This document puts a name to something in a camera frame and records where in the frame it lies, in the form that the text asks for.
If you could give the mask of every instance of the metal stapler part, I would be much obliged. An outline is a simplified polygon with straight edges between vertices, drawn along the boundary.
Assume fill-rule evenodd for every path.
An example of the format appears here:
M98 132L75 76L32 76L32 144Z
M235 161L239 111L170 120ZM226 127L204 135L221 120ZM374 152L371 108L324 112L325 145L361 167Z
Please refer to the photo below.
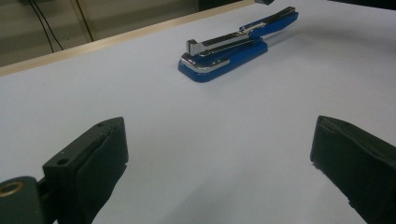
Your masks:
M191 56L200 54L200 55L208 55L210 53L220 51L223 49L232 48L234 46L238 46L241 44L247 43L253 32L255 30L259 31L258 34L254 34L255 36L260 36L260 29L267 24L270 24L275 21L279 21L283 18L288 17L291 13L295 12L295 7L286 7L285 9L279 11L278 13L267 17L260 21L255 21L248 25L242 26L239 28L239 31L222 35L213 39L209 39L203 41L201 43L197 43L194 39L187 41L186 43L186 51Z

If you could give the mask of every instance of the stapler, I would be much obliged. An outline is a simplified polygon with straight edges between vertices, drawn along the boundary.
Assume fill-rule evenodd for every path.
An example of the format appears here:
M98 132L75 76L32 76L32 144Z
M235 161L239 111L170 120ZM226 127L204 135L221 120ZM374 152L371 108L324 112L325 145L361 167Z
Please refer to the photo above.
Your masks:
M178 70L196 82L207 82L268 50L262 36L283 30L298 18L295 7L286 7L276 14L254 21L239 31L197 43L186 43Z

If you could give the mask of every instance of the chrome stapler trim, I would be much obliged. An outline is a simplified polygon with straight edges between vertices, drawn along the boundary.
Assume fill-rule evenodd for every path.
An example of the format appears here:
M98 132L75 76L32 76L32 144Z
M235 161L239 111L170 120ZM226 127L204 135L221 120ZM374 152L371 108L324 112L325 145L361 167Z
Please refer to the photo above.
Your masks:
M184 65L186 65L188 68L190 68L192 71L194 71L196 73L210 73L210 72L213 72L214 70L230 63L230 60L229 59L220 59L220 60L214 61L212 64L207 66L207 65L202 65L202 64L195 62L191 58L190 54L184 53L183 55L181 55L180 62L183 63Z

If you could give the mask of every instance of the black cable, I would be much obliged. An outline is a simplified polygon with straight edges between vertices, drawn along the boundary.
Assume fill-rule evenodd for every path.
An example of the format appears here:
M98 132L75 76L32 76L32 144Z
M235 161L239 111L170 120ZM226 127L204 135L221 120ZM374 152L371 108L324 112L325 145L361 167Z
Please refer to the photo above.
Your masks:
M38 11L40 12L40 14L41 14L41 16L43 17L44 21L46 22L47 26L49 27L49 30L50 30L50 32L52 33L52 36L53 36L53 38L55 39L56 43L58 43L58 45L59 45L59 47L60 47L61 49L64 49L64 48L62 48L62 45L59 43L59 41L58 41L58 39L56 38L55 34L52 32L52 29L50 28L50 24L49 24L49 22L47 21L46 17L44 16L43 12L41 11L40 7L37 5L37 3L35 2L35 0L31 0L31 1L33 2L33 4L35 4L35 7L37 7Z
M52 53L53 53L53 47L52 47L52 44L50 43L50 37L49 37L49 34L47 34L46 27L44 26L43 21L41 20L40 16L38 15L38 12L35 10L35 7L33 6L31 0L29 0L29 3L30 3L30 6L32 6L32 9L35 11L35 14L37 15L38 19L40 20L41 26L43 27L44 33L46 33L47 40L49 41L50 49L52 50Z

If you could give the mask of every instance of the white table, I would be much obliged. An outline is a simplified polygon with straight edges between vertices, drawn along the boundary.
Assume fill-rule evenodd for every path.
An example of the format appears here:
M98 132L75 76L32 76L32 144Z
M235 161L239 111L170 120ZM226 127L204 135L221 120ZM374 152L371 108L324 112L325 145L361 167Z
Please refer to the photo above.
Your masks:
M269 51L205 84L177 71L203 41L293 6ZM396 12L275 1L0 77L0 180L123 116L130 162L94 223L361 224L309 160L318 115L396 145Z

